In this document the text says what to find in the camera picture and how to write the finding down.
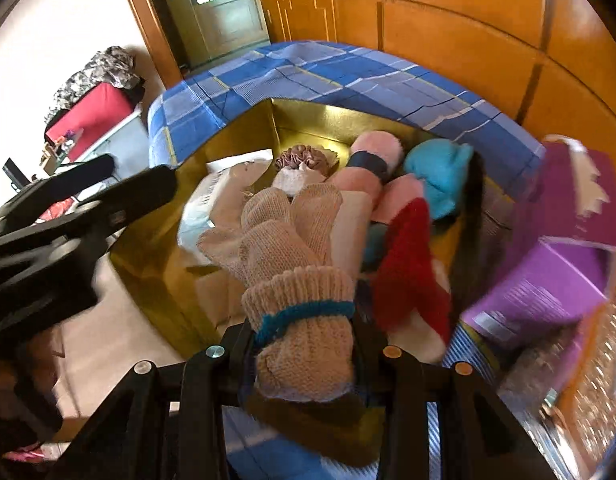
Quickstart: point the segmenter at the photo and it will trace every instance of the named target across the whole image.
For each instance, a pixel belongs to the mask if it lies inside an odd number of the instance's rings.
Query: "beige floor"
[[[99,304],[60,327],[66,357],[59,359],[55,393],[64,418],[91,415],[137,361],[182,360],[134,305],[108,255],[98,263],[95,285]]]

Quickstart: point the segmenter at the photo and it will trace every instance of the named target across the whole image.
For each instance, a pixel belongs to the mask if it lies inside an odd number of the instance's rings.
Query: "white wall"
[[[163,92],[128,0],[20,0],[0,28],[0,205],[14,195],[8,157],[27,177],[38,170],[44,116],[54,92],[98,50],[136,54],[144,108]]]

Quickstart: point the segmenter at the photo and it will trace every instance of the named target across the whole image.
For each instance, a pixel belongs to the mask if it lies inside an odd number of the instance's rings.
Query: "dark blue band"
[[[289,306],[275,315],[266,314],[261,328],[255,336],[255,343],[263,348],[275,339],[282,337],[289,325],[300,319],[319,316],[346,316],[348,319],[355,313],[355,303],[352,301],[307,301]]]
[[[382,182],[388,182],[388,164],[380,156],[370,152],[355,152],[348,159],[347,168],[364,168],[371,171]]]

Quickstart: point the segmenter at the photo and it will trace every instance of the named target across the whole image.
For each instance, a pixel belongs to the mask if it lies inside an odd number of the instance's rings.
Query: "red cushion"
[[[83,133],[68,153],[70,160],[76,160],[103,134],[133,111],[124,93],[109,83],[99,83],[72,109],[50,128],[46,135],[54,142],[68,130]]]

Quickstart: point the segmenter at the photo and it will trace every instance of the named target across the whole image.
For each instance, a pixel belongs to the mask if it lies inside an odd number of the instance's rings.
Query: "wooden door frame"
[[[128,0],[128,3],[163,85],[166,88],[175,86],[182,81],[181,72],[152,0]]]

